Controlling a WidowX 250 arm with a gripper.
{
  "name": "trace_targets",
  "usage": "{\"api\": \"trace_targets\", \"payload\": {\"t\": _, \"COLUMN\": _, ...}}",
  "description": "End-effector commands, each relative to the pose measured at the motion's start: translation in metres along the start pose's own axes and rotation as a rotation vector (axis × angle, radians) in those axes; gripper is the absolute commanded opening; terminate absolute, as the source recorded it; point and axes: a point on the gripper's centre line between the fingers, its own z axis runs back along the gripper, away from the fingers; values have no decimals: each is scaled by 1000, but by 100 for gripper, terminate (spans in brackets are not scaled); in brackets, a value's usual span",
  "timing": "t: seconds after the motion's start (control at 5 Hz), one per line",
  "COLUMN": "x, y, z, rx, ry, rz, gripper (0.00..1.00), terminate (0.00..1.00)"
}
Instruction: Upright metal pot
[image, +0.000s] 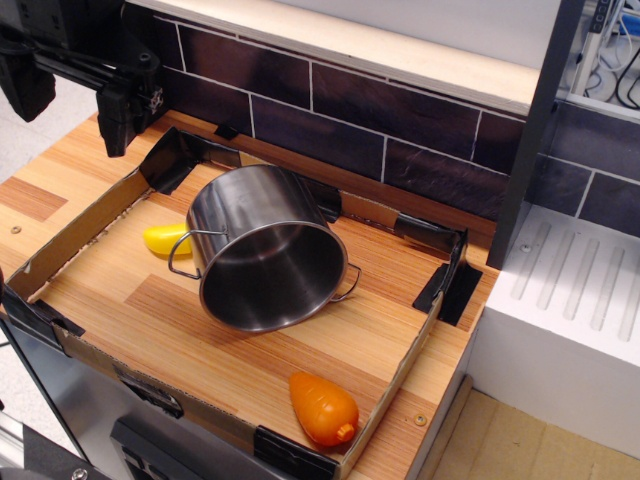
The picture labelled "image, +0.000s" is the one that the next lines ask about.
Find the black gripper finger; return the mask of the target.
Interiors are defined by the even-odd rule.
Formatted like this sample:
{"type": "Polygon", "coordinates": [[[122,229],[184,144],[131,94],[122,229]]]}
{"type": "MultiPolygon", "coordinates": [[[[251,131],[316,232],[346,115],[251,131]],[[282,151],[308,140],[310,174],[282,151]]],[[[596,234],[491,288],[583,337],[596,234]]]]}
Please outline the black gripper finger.
{"type": "Polygon", "coordinates": [[[96,94],[99,132],[109,157],[122,157],[128,145],[143,133],[150,119],[144,98],[126,88],[106,86],[96,94]]]}
{"type": "Polygon", "coordinates": [[[36,119],[55,99],[55,77],[27,55],[1,54],[1,89],[25,122],[36,119]]]}

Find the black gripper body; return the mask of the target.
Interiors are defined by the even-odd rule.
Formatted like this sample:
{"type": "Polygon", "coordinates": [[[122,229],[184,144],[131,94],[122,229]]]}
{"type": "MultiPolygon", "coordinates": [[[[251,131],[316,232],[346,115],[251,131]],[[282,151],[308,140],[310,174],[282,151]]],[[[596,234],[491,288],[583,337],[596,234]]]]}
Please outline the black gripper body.
{"type": "Polygon", "coordinates": [[[163,104],[159,58],[125,26],[123,1],[3,1],[1,54],[30,56],[40,70],[95,92],[119,85],[163,104]]]}

